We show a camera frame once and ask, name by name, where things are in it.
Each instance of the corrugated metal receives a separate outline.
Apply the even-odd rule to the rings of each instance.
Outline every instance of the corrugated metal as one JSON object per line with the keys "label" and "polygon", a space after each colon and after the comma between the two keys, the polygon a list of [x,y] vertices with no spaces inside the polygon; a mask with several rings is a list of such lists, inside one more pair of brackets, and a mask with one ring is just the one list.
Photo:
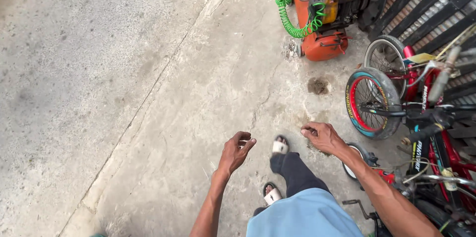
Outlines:
{"label": "corrugated metal", "polygon": [[[418,5],[420,1],[421,0],[410,0],[410,2],[400,11],[400,13],[398,13],[395,18],[387,25],[387,27],[384,28],[382,33],[390,33],[390,31],[394,29],[416,7],[416,5]],[[395,2],[395,0],[387,0],[387,3],[384,8],[384,13],[390,8],[393,2]],[[425,12],[425,14],[423,14],[417,21],[415,21],[410,27],[408,27],[406,31],[398,37],[398,39],[404,41],[407,37],[412,35],[412,33],[414,33],[414,31],[416,31],[422,24],[428,21],[433,15],[441,11],[441,9],[443,9],[443,7],[448,3],[449,0],[438,0],[432,7],[430,7]],[[471,2],[469,2],[465,7],[461,9],[461,11],[456,12],[448,20],[444,21],[432,32],[428,33],[424,38],[415,43],[413,48],[415,49],[415,51],[417,51],[418,49],[435,39],[438,35],[442,34],[445,30],[451,28],[453,25],[455,25],[457,22],[459,22],[466,15],[473,12],[474,10],[476,10],[476,0],[472,0]],[[443,50],[443,48],[444,46],[435,51],[434,54],[439,53],[441,50]],[[472,72],[451,80],[447,88],[454,88],[472,80],[476,80],[476,72]],[[458,100],[455,100],[454,104],[476,104],[476,94],[465,96]]]}

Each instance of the concrete floor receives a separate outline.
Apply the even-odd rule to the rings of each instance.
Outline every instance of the concrete floor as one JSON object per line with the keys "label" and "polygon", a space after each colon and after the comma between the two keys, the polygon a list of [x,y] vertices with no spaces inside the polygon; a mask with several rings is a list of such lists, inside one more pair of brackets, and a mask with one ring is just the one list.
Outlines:
{"label": "concrete floor", "polygon": [[[368,45],[348,34],[346,55],[313,63],[290,50],[274,0],[0,0],[2,236],[185,236],[239,130],[258,143],[225,191],[219,236],[246,234],[266,181],[285,192],[268,167],[278,133],[338,201],[371,211],[299,133],[330,122],[383,165],[408,159],[402,132],[369,142],[347,117],[344,87]],[[309,92],[313,78],[327,92]]]}

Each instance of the forearm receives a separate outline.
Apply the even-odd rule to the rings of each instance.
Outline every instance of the forearm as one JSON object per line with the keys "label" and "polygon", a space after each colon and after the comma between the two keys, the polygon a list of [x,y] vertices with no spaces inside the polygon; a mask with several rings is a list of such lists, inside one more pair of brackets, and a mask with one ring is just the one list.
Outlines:
{"label": "forearm", "polygon": [[218,217],[221,201],[229,175],[216,171],[211,177],[211,185],[207,197],[200,209],[199,216],[193,225],[190,236],[215,237],[218,232]]}
{"label": "forearm", "polygon": [[357,153],[338,156],[354,172],[393,236],[442,236],[412,203],[372,170]]}

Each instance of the blue shirt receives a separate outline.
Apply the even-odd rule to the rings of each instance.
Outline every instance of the blue shirt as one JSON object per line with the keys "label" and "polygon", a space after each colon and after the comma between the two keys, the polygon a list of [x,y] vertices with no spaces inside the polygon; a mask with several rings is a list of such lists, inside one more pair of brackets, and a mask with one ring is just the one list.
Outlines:
{"label": "blue shirt", "polygon": [[352,218],[327,191],[311,188],[281,199],[248,221],[247,237],[362,237]]}

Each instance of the sandal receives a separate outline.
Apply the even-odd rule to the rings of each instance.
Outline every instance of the sandal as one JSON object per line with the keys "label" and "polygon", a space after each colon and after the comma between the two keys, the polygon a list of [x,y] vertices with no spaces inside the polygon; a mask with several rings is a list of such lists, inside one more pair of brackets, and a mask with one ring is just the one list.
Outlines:
{"label": "sandal", "polygon": [[[268,193],[266,194],[266,187],[270,185],[271,187],[273,187],[273,189]],[[266,203],[268,204],[268,206],[272,205],[274,202],[276,202],[277,200],[281,200],[283,197],[281,196],[281,192],[279,192],[279,190],[277,189],[276,185],[274,185],[273,182],[267,182],[264,186],[263,186],[263,197],[265,198],[265,201]]]}
{"label": "sandal", "polygon": [[[281,141],[278,141],[278,138],[281,138],[286,141],[286,144],[282,143]],[[285,138],[283,135],[277,135],[276,138],[273,141],[273,153],[282,153],[282,154],[287,154],[289,151],[289,141],[287,138]]]}

